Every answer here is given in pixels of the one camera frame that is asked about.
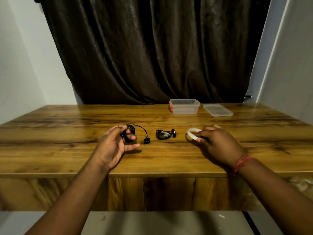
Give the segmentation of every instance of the forearm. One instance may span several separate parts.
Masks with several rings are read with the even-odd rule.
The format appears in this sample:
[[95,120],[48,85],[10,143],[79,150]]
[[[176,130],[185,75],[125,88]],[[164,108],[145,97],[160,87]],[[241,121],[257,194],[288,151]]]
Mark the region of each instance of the forearm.
[[40,220],[26,233],[30,234],[80,234],[96,198],[107,167],[91,158],[70,183],[65,192]]
[[286,234],[313,234],[313,202],[256,160],[239,174]]

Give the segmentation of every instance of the plastic container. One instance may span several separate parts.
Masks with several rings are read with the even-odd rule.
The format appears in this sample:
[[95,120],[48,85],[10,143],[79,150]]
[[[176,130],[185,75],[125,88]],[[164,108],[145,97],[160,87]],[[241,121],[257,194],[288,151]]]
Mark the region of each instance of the plastic container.
[[196,99],[170,99],[170,109],[175,115],[197,114],[200,102]]
[[214,117],[233,116],[233,112],[219,104],[205,104],[203,108]]

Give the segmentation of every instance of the red thread bracelet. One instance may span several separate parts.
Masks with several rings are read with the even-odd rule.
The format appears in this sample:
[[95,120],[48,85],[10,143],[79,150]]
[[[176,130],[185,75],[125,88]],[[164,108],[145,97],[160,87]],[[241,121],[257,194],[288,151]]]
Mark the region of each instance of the red thread bracelet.
[[256,160],[256,158],[251,157],[250,155],[245,155],[242,158],[240,158],[236,165],[234,166],[233,170],[234,170],[234,175],[236,175],[237,171],[242,168],[246,162],[250,161],[250,160]]

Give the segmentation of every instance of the plastic lid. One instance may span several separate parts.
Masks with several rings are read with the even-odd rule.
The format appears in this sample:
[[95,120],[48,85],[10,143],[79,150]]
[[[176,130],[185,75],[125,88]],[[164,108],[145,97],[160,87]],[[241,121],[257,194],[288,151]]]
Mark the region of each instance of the plastic lid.
[[233,112],[219,104],[206,104],[203,108],[214,117],[233,115]]
[[200,106],[196,99],[170,99],[171,106]]

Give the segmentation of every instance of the white ring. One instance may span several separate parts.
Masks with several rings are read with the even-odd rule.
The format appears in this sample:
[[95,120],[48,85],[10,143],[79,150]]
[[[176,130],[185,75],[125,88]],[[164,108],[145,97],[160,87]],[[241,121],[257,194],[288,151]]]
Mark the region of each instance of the white ring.
[[190,138],[194,139],[194,140],[197,140],[197,136],[194,136],[190,131],[193,131],[193,132],[200,132],[201,130],[198,129],[198,128],[190,128],[188,129],[187,131],[187,134],[189,135]]

